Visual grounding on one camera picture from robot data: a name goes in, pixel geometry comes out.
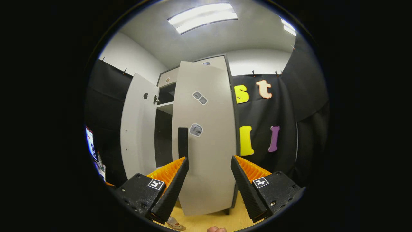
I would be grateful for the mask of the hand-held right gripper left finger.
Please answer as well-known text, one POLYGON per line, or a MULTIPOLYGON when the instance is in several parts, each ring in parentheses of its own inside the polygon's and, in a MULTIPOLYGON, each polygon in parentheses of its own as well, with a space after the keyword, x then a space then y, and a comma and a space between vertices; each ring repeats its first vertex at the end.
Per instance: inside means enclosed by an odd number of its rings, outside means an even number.
POLYGON ((186 157, 182 157, 148 175, 135 174, 115 192, 135 214, 165 224, 188 170, 189 162, 186 157))

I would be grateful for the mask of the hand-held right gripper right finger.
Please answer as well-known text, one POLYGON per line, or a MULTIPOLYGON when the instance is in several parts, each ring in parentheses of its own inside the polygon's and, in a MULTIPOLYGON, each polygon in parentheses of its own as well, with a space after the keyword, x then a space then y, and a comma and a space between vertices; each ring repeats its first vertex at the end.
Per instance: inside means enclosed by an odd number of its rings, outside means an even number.
POLYGON ((231 158, 230 167, 253 223, 280 217, 306 191, 283 172, 271 173, 240 156, 231 158))

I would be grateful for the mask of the light grey cabinet door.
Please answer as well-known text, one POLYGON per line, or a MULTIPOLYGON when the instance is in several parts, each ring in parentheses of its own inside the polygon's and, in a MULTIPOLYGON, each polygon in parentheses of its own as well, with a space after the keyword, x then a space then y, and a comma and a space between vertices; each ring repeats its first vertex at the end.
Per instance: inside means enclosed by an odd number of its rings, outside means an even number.
POLYGON ((187 128, 189 171, 179 194, 184 216, 231 208, 235 180, 230 164, 238 144, 225 56, 180 62, 171 125, 174 160, 181 154, 178 129, 187 128))
POLYGON ((135 73, 125 98, 120 127, 126 177, 156 170, 155 118, 159 88, 135 73))

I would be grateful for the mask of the grey cabinet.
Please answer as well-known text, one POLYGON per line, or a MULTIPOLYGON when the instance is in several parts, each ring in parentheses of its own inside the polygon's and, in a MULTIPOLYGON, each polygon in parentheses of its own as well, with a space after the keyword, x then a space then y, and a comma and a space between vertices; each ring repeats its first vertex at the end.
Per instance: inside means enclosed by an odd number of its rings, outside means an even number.
MULTIPOLYGON (((218 57, 218 56, 225 56, 227 64, 229 66, 228 58, 225 54, 221 55, 215 55, 212 57, 218 57)), ((229 67, 229 77, 230 77, 230 83, 231 83, 231 91, 233 94, 233 100, 234 100, 234 112, 235 112, 235 119, 236 119, 236 132, 237 132, 237 144, 238 144, 238 151, 237 154, 240 152, 240 138, 239 138, 239 132, 238 132, 238 116, 237 116, 237 111, 236 111, 236 103, 235 103, 235 94, 234 94, 234 89, 233 89, 233 79, 231 75, 231 70, 229 67)), ((156 109, 156 119, 155 119, 155 154, 157 158, 157 163, 160 165, 161 162, 168 163, 173 159, 173 153, 172 153, 172 138, 171 138, 171 132, 172 132, 172 114, 173 114, 173 102, 174 102, 174 94, 175 94, 175 88, 176 88, 176 82, 174 84, 168 85, 163 88, 159 88, 159 101, 158 101, 158 106, 156 109)), ((188 143, 187 143, 187 128, 179 128, 178 129, 178 141, 179 141, 179 151, 180 155, 178 157, 187 157, 188 154, 188 143)), ((221 210, 225 214, 229 214, 230 210, 234 208, 236 198, 237 198, 237 185, 235 184, 235 190, 234 190, 234 198, 233 198, 233 203, 232 207, 227 209, 227 210, 221 210)))

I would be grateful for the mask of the grey cabinet drawer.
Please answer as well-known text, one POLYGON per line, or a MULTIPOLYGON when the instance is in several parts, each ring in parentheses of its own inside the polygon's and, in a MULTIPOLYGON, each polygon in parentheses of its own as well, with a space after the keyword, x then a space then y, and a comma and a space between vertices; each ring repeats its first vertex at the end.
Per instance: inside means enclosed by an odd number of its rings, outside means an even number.
POLYGON ((179 67, 168 70, 166 72, 162 72, 159 75, 157 87, 163 88, 168 85, 174 84, 177 81, 178 72, 179 72, 179 67))

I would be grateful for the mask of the white side table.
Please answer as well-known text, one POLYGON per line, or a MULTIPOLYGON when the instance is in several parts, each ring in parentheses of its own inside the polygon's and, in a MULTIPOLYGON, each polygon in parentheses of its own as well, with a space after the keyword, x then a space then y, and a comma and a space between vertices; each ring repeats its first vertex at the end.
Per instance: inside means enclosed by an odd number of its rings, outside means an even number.
POLYGON ((98 161, 94 162, 94 166, 98 172, 99 177, 103 182, 106 182, 106 166, 98 161))

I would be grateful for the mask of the lit computer monitor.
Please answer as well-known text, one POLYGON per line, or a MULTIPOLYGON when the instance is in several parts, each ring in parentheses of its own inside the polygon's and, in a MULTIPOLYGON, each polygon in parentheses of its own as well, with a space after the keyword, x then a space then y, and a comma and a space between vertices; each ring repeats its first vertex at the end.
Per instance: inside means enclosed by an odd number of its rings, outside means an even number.
POLYGON ((87 146, 88 146, 88 149, 89 149, 89 153, 91 154, 91 156, 94 160, 98 160, 95 149, 94 149, 93 132, 87 126, 85 126, 85 132, 86 132, 86 139, 87 139, 87 146))

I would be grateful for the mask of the black backdrop cloth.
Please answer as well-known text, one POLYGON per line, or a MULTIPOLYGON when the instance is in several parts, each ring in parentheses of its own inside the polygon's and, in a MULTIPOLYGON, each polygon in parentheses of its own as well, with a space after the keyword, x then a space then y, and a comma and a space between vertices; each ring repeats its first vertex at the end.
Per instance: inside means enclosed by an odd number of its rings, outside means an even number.
POLYGON ((106 181, 117 187, 127 181, 120 127, 132 78, 132 75, 99 59, 91 70, 84 101, 85 125, 91 130, 95 152, 106 167, 106 181))
POLYGON ((281 171, 300 186, 309 186, 325 149, 329 99, 324 73, 310 43, 297 35, 282 74, 233 77, 243 156, 263 169, 281 171))

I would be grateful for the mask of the small ceiling light panel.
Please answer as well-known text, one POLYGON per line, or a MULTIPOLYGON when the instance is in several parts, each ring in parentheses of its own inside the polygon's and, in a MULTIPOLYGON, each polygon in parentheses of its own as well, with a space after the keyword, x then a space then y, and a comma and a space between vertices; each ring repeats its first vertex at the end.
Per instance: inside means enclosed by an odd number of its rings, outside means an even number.
POLYGON ((288 23, 287 21, 285 21, 282 18, 281 18, 281 22, 283 24, 283 28, 284 28, 285 31, 287 31, 288 33, 290 33, 293 36, 297 35, 297 32, 296 32, 295 28, 290 23, 288 23))

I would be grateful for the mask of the large ceiling light panel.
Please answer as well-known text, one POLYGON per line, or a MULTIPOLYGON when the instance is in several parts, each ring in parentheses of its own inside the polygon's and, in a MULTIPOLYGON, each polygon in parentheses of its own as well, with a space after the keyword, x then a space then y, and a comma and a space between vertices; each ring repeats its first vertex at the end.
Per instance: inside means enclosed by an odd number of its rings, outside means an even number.
POLYGON ((216 22, 237 20, 238 16, 231 3, 212 3, 182 11, 167 21, 180 34, 216 22))

